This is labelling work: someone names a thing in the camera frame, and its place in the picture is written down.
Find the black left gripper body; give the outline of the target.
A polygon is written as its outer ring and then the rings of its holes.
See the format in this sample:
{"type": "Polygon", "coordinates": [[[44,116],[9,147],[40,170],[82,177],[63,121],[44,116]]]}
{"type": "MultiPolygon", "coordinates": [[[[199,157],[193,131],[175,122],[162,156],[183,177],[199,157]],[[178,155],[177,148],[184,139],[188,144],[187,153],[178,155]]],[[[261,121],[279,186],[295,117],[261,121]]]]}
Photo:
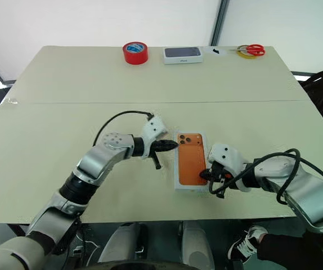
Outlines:
{"type": "Polygon", "coordinates": [[[156,170],[159,170],[162,168],[156,153],[162,152],[163,146],[164,146],[163,140],[154,141],[150,146],[149,157],[152,158],[156,170]]]}

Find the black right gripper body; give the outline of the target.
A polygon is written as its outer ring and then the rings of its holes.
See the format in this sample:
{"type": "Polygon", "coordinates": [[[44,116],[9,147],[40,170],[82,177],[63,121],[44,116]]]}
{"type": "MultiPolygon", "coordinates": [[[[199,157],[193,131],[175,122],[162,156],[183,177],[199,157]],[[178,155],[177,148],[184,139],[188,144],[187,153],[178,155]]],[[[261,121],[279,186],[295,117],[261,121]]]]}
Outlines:
{"type": "Polygon", "coordinates": [[[230,173],[219,163],[213,163],[210,168],[211,179],[213,182],[224,183],[230,180],[230,173]]]}

